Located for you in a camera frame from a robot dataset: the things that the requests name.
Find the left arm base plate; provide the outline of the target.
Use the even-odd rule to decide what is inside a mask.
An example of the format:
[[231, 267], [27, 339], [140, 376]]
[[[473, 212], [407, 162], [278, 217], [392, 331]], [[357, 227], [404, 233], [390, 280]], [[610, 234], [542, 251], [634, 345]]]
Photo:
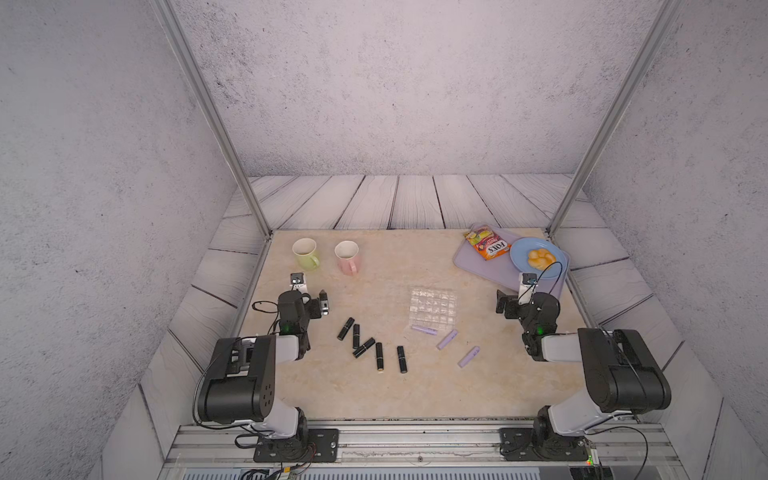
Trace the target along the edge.
[[338, 429], [300, 428], [286, 439], [261, 439], [254, 448], [256, 463], [334, 463], [339, 447]]

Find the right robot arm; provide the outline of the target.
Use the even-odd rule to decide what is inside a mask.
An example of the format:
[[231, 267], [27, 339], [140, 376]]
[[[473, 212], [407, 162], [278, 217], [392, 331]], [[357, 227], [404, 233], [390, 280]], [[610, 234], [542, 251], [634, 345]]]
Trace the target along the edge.
[[529, 356], [538, 362], [578, 363], [585, 387], [542, 407], [530, 428], [500, 431], [507, 459], [585, 460], [586, 434], [618, 416], [664, 410], [672, 390], [641, 334], [631, 329], [580, 328], [559, 333], [560, 302], [544, 292], [497, 292], [496, 312], [517, 320]]

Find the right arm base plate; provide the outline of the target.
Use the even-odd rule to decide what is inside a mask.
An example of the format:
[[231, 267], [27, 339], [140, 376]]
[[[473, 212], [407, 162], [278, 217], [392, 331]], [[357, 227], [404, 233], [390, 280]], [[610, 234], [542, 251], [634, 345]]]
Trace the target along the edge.
[[568, 437], [534, 428], [499, 430], [500, 455], [506, 461], [586, 462], [590, 451], [584, 437]]

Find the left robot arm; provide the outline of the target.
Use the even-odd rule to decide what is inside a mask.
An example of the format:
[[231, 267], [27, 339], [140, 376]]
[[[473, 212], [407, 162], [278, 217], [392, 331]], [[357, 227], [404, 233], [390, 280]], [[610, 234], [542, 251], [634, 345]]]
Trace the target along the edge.
[[306, 416], [277, 397], [276, 366], [303, 359], [311, 349], [310, 322], [328, 313], [326, 291], [313, 298], [289, 290], [279, 295], [267, 334], [218, 340], [195, 393], [195, 422], [204, 428], [214, 422], [216, 430], [242, 428], [273, 449], [307, 449]]

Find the purple lipstick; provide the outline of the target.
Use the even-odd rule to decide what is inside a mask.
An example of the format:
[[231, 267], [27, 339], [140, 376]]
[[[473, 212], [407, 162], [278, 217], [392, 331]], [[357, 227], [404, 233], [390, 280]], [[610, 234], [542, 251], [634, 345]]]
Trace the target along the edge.
[[446, 348], [458, 335], [458, 330], [451, 330], [437, 345], [438, 350]]
[[435, 336], [435, 335], [438, 334], [438, 331], [436, 329], [425, 327], [425, 326], [411, 325], [410, 328], [412, 330], [414, 330], [414, 331], [425, 333], [425, 334], [432, 335], [432, 336]]
[[458, 362], [460, 368], [465, 368], [480, 352], [479, 346], [472, 347], [469, 352]]

